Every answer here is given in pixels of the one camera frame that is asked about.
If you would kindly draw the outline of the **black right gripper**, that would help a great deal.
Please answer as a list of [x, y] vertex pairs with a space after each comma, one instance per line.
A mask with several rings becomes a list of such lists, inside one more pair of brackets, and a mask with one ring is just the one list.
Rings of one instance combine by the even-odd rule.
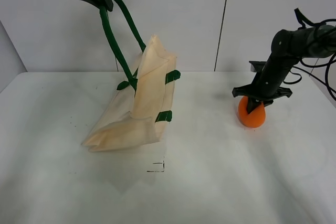
[[263, 102], [264, 106], [273, 104], [273, 100], [281, 97], [291, 97], [292, 91], [289, 88], [262, 85], [248, 84], [241, 87], [233, 88], [233, 97], [244, 96], [247, 97], [247, 113], [259, 106], [259, 102]]

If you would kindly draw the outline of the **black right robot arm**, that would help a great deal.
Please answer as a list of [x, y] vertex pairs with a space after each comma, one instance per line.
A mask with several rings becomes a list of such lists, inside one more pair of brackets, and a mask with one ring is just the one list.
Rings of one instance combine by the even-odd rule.
[[327, 58], [335, 53], [335, 27], [300, 28], [281, 30], [271, 43], [267, 61], [250, 61], [256, 75], [251, 84], [233, 88], [234, 97], [247, 97], [246, 111], [250, 114], [263, 104], [268, 106], [277, 98], [290, 97], [292, 91], [280, 85], [290, 70], [303, 58]]

